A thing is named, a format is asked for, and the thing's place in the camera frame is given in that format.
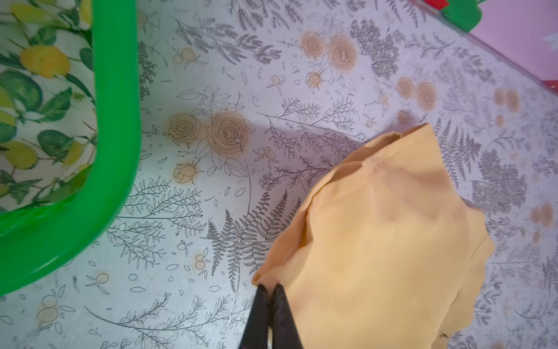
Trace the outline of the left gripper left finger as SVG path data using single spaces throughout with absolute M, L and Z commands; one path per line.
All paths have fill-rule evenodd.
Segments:
M 260 285 L 254 295 L 254 302 L 238 348 L 266 349 L 269 322 L 269 298 L 266 289 Z

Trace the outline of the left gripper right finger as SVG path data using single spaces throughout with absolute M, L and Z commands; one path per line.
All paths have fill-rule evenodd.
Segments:
M 273 349 L 303 349 L 283 285 L 277 284 L 271 301 Z

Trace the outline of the tan yellow skirt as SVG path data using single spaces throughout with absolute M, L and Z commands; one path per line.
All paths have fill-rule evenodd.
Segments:
M 473 321 L 494 248 L 423 124 L 325 174 L 252 282 L 285 287 L 305 348 L 446 348 Z

